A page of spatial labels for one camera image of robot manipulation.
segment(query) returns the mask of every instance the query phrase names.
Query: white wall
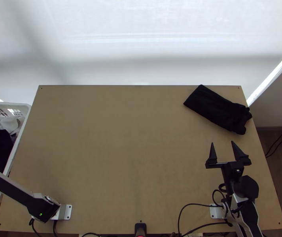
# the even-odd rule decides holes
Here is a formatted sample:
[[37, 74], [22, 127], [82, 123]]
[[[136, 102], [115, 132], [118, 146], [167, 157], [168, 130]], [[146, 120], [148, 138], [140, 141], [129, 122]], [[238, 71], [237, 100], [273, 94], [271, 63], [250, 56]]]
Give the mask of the white wall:
[[32, 104], [38, 85], [241, 85], [246, 97], [281, 58], [179, 58], [85, 62], [52, 67], [0, 64], [0, 99]]
[[282, 126], [282, 74], [250, 109], [257, 127]]

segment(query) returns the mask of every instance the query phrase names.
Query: white laundry basket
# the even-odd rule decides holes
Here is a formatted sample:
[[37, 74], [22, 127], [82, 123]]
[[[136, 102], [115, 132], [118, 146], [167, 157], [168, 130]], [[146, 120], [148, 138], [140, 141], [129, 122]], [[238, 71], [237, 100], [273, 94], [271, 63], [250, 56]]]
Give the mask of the white laundry basket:
[[25, 117], [21, 130], [11, 150], [6, 167], [3, 171], [3, 174], [6, 176], [9, 175], [9, 172], [12, 166], [12, 161], [15, 156], [15, 152], [17, 151], [17, 147], [20, 142], [22, 132], [25, 128], [25, 124], [26, 124], [30, 110], [31, 110], [31, 106], [28, 104], [0, 102], [0, 117], [14, 117], [14, 116], [16, 117], [24, 116]]

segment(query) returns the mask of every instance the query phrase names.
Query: cable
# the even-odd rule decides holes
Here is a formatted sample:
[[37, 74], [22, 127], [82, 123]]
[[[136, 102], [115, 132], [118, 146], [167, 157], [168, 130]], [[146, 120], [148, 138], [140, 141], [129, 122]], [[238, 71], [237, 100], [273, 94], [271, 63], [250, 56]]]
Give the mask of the cable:
[[220, 184], [219, 186], [218, 186], [218, 188], [219, 188], [219, 190], [220, 190], [220, 192], [225, 192], [225, 193], [227, 193], [227, 190], [226, 189], [223, 189], [223, 187], [225, 186], [225, 184], [223, 183], [223, 184]]
[[223, 199], [224, 199], [223, 193], [222, 193], [220, 190], [215, 189], [215, 190], [213, 190], [213, 192], [212, 192], [212, 200], [213, 200], [214, 204], [215, 204], [217, 207], [222, 207], [221, 205], [217, 204], [216, 201], [214, 200], [214, 194], [215, 194], [216, 192], [219, 192], [219, 193], [222, 195]]
[[58, 235], [55, 232], [56, 224], [57, 224], [57, 220], [54, 220], [54, 223], [53, 223], [53, 234], [54, 234], [55, 237], [58, 237]]
[[40, 236], [40, 234], [35, 230], [34, 228], [34, 219], [31, 218], [31, 220], [29, 221], [29, 226], [32, 226], [32, 230], [34, 231], [34, 233], [38, 236], [38, 237], [42, 237]]
[[180, 222], [180, 216], [183, 212], [183, 210], [185, 209], [185, 207], [191, 206], [191, 205], [197, 205], [197, 206], [202, 206], [202, 207], [215, 207], [212, 205], [205, 205], [205, 204], [199, 204], [199, 203], [189, 203], [183, 206], [183, 208], [180, 210], [179, 212], [179, 216], [178, 216], [178, 222], [177, 222], [177, 228], [178, 228], [178, 236], [180, 236], [180, 229], [179, 229], [179, 222]]
[[209, 223], [209, 224], [205, 224], [205, 225], [199, 226], [199, 227], [197, 227], [197, 228], [195, 228], [195, 229], [192, 229], [191, 231], [188, 231], [186, 234], [182, 235], [181, 237], [184, 237], [184, 236], [186, 236], [186, 235], [188, 235], [188, 234], [191, 234], [191, 233], [195, 232], [196, 230], [201, 229], [201, 228], [206, 227], [206, 226], [222, 225], [222, 224], [227, 224], [227, 223], [226, 223], [226, 222], [218, 222], [218, 223]]
[[244, 209], [244, 207], [246, 207], [246, 205], [248, 205], [249, 203], [252, 203], [251, 199], [245, 201], [242, 203], [242, 205], [234, 210], [231, 210], [231, 213], [235, 214], [238, 213], [239, 211], [241, 211], [242, 209]]
[[216, 235], [216, 234], [219, 234], [219, 235], [225, 237], [228, 234], [230, 234], [230, 232], [225, 232], [225, 233], [215, 232], [215, 233], [212, 233], [211, 235], [204, 235], [204, 236], [213, 236], [213, 235]]
[[88, 233], [84, 234], [82, 237], [84, 237], [86, 235], [95, 235], [95, 236], [101, 237], [101, 235], [98, 235], [98, 234], [93, 233], [93, 232], [88, 232]]
[[278, 142], [278, 140], [282, 137], [282, 134], [279, 136], [279, 138], [276, 139], [276, 141], [271, 145], [271, 147], [268, 149], [268, 151], [265, 154], [265, 157], [268, 158], [270, 157], [277, 149], [277, 147], [280, 145], [280, 143], [277, 145], [276, 149], [273, 151], [272, 154], [270, 154], [269, 156], [267, 156], [269, 154], [269, 152], [271, 151], [271, 149], [273, 148], [273, 146], [276, 144], [276, 142]]
[[281, 144], [282, 144], [282, 141], [276, 146], [275, 150], [269, 156], [266, 156], [266, 158], [272, 156]]

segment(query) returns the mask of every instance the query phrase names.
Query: table surface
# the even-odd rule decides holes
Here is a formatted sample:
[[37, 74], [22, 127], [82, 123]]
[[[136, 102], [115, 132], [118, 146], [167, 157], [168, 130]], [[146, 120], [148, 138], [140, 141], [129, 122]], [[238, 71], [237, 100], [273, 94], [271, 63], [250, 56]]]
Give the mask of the table surface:
[[[246, 105], [241, 87], [210, 86]], [[212, 203], [223, 183], [220, 169], [205, 169], [214, 142], [219, 162], [233, 161], [233, 140], [252, 161], [244, 174], [259, 184], [261, 229], [282, 228], [282, 212], [253, 123], [229, 132], [183, 105], [196, 86], [40, 86], [17, 149], [10, 177], [33, 192], [73, 205], [58, 233], [132, 234], [142, 220], [148, 233], [177, 231], [187, 203]], [[26, 231], [25, 207], [4, 197], [0, 230]], [[185, 233], [216, 222], [208, 207], [190, 206]], [[52, 232], [52, 221], [36, 222]], [[227, 225], [200, 232], [233, 231]]]

